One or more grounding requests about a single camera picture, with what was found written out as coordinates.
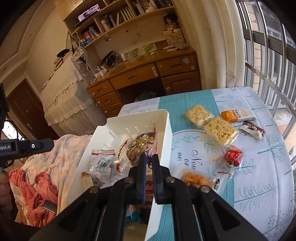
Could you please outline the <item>person's left hand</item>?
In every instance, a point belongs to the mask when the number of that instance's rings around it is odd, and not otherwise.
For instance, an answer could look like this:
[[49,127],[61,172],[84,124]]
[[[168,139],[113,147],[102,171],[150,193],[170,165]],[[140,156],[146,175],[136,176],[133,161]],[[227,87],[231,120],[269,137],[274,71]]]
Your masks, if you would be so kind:
[[0,203],[1,210],[3,213],[10,213],[13,209],[11,203],[11,195],[10,195],[10,184],[9,184],[9,176],[7,172],[3,172],[0,174]]

